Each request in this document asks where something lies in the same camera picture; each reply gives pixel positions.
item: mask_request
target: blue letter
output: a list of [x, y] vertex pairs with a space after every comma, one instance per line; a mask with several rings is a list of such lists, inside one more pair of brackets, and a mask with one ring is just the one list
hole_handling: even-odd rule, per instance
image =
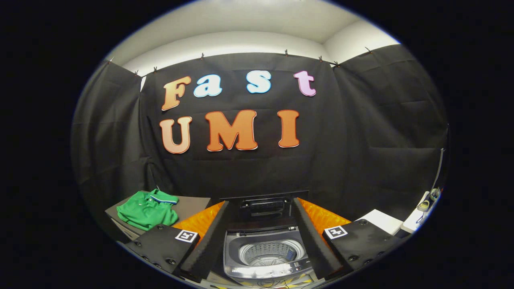
[[196, 97], [204, 97], [206, 95], [216, 96], [222, 92], [222, 88], [219, 86], [221, 82], [221, 77], [216, 74], [206, 75], [196, 82], [196, 84], [201, 84], [194, 89], [194, 96]]
[[246, 85], [250, 93], [266, 93], [271, 88], [271, 74], [264, 70], [250, 71], [246, 75], [246, 80], [251, 84]]

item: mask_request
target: orange letter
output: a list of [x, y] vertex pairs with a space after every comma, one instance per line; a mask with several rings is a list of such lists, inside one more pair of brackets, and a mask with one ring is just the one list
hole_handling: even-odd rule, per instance
[[189, 83], [191, 83], [191, 78], [186, 76], [164, 85], [166, 94], [164, 96], [164, 105], [162, 106], [163, 111], [172, 109], [180, 103], [180, 100], [177, 100], [177, 95], [178, 97], [182, 97], [186, 91], [184, 84], [188, 85]]
[[219, 152], [223, 145], [219, 142], [219, 137], [231, 150], [235, 143], [235, 138], [239, 135], [235, 147], [240, 151], [254, 150], [257, 143], [253, 139], [253, 119], [257, 112], [252, 110], [240, 111], [235, 117], [234, 124], [230, 125], [222, 112], [211, 112], [205, 115], [209, 121], [211, 130], [211, 143], [207, 146], [210, 152]]
[[282, 119], [282, 139], [279, 141], [281, 148], [294, 148], [300, 144], [296, 138], [296, 118], [300, 115], [297, 111], [279, 111], [277, 115]]
[[164, 148], [172, 154], [181, 154], [189, 149], [190, 137], [189, 137], [189, 123], [193, 121], [193, 118], [190, 116], [184, 116], [177, 120], [178, 124], [180, 124], [180, 132], [182, 134], [182, 142], [180, 144], [175, 144], [173, 142], [173, 133], [171, 132], [171, 128], [173, 127], [173, 119], [165, 119], [160, 122], [160, 127], [162, 128], [162, 143], [164, 144]]

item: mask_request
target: pink letter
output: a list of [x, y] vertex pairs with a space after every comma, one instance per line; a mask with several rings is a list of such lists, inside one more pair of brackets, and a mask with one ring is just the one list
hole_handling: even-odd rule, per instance
[[310, 88], [309, 81], [314, 81], [314, 77], [307, 74], [306, 71], [300, 71], [293, 75], [295, 78], [298, 78], [298, 86], [300, 87], [300, 91], [305, 96], [314, 96], [316, 94], [316, 90]]

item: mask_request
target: washing machine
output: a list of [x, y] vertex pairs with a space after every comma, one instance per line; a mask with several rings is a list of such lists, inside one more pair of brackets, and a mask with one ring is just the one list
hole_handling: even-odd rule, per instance
[[290, 215], [290, 197], [243, 200], [239, 222], [225, 235], [223, 265], [235, 282], [255, 288], [287, 285], [312, 273], [300, 232]]

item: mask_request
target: green polo shirt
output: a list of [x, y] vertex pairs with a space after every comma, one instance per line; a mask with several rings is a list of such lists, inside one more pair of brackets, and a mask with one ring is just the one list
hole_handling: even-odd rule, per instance
[[178, 219], [171, 209], [178, 202], [178, 197], [168, 195], [158, 189], [151, 192], [139, 191], [123, 205], [116, 207], [118, 217], [124, 222], [148, 231], [155, 225], [171, 226]]

